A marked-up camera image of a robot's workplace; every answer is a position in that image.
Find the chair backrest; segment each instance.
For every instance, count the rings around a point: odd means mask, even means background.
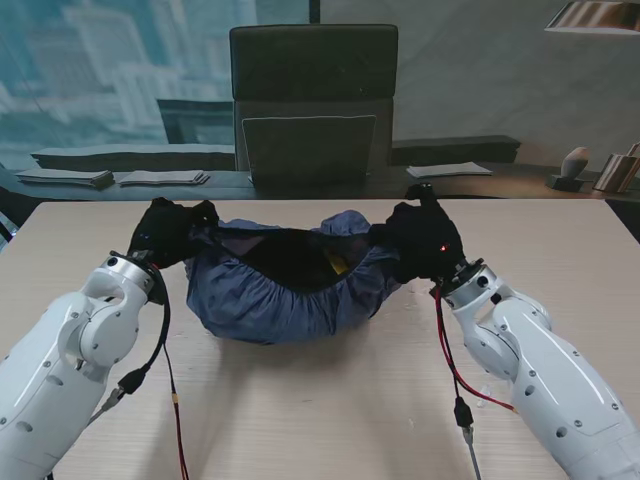
[[[374,115],[246,119],[242,133],[254,186],[297,188],[365,181],[375,124]]]
[[[249,170],[242,122],[265,117],[373,115],[369,167],[386,165],[398,55],[395,26],[239,27],[231,30],[230,43],[238,170]]]

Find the desk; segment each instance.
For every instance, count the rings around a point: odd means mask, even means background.
[[[395,201],[219,202],[242,217],[309,228],[354,208],[380,222]],[[0,353],[58,295],[79,288],[110,249],[125,250],[146,203],[41,205],[0,255]],[[448,200],[471,258],[489,265],[554,315],[567,337],[640,418],[640,247],[604,202]],[[452,414],[451,375],[441,357],[428,282],[396,292],[364,327],[300,346],[259,347],[209,335],[184,301],[184,269],[165,271],[169,338],[194,480],[471,480]],[[493,395],[506,385],[478,368],[447,314],[463,375]],[[141,335],[109,382],[151,352],[161,309],[145,307]],[[484,478],[561,480],[563,473],[519,418],[477,408],[476,450]],[[177,480],[166,364],[138,393],[89,428],[56,470],[57,480]]]
[[[479,162],[492,170],[491,176],[438,177],[428,180],[441,197],[494,198],[607,198],[640,201],[640,191],[625,194],[604,194],[591,191],[586,184],[582,193],[552,190],[544,185],[548,175],[559,173],[557,167],[524,164]],[[0,170],[0,185],[14,193],[52,200],[151,200],[166,197],[170,200],[288,200],[288,199],[375,199],[402,198],[409,185],[418,183],[406,172],[406,167],[384,167],[373,170],[361,185],[334,185],[322,188],[277,188],[256,190],[248,172],[212,171],[210,179],[198,186],[120,187],[112,185],[101,191],[67,185],[23,184],[7,171]],[[116,179],[127,172],[116,172]],[[585,172],[593,180],[596,172]]]

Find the light wood tabletop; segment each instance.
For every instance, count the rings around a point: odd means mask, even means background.
[[[381,222],[395,201],[218,202],[223,219],[309,228],[345,209]],[[469,258],[482,256],[551,311],[555,331],[583,352],[640,419],[640,247],[597,200],[449,200]],[[126,250],[146,203],[41,205],[0,254],[0,353],[57,296],[79,289],[109,250]],[[396,292],[364,327],[303,345],[219,340],[185,305],[182,266],[164,271],[173,307],[168,342],[192,480],[474,479],[453,417],[430,284]],[[148,358],[161,308],[140,314],[141,335],[109,389]],[[476,388],[509,399],[484,373],[446,314],[453,354]],[[473,408],[483,478],[565,478],[514,414]],[[180,478],[166,362],[132,397],[88,428],[56,480]]]

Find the black glove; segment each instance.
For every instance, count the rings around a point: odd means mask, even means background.
[[[216,208],[209,201],[183,207],[166,198],[156,198],[133,232],[129,255],[146,251],[145,260],[158,268],[170,267],[206,248],[202,241],[189,240],[194,226],[215,226],[218,220]]]
[[[384,225],[371,226],[371,242],[398,250],[400,260],[392,275],[400,283],[417,277],[436,281],[452,276],[464,259],[458,229],[438,203],[431,185],[413,185],[405,198],[420,199],[420,206],[396,205]]]

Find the red wire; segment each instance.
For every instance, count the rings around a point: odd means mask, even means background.
[[[182,480],[189,480],[189,471],[187,470],[187,461],[184,456],[184,446],[182,444],[182,422],[180,421],[180,405],[178,400],[178,391],[176,389],[176,382],[173,377],[173,366],[171,365],[171,359],[169,358],[167,345],[165,344],[162,347],[164,348],[164,354],[167,357],[167,365],[169,366],[169,379],[171,381],[171,400],[173,402],[173,413],[176,417],[176,436],[178,438],[180,473],[182,474]]]
[[[486,400],[488,402],[495,403],[496,405],[500,405],[501,407],[504,407],[507,410],[510,410],[512,412],[516,412],[516,409],[515,407],[513,407],[513,405],[509,405],[508,403],[501,402],[499,400],[496,400],[495,398],[489,397],[483,393],[478,392],[475,388],[471,387],[464,380],[464,378],[462,378],[462,375],[460,375],[460,372],[458,372],[458,369],[453,363],[453,359],[449,356],[445,346],[445,342],[444,342],[445,327],[444,327],[444,315],[442,314],[442,290],[440,289],[440,287],[436,287],[435,298],[436,298],[436,315],[438,317],[438,337],[440,338],[440,346],[442,347],[442,353],[444,354],[444,358],[447,362],[447,365],[453,372],[453,375],[455,376],[456,380],[458,380],[460,385],[462,385],[462,387],[472,395],[475,395],[478,398],[482,398],[483,400]]]

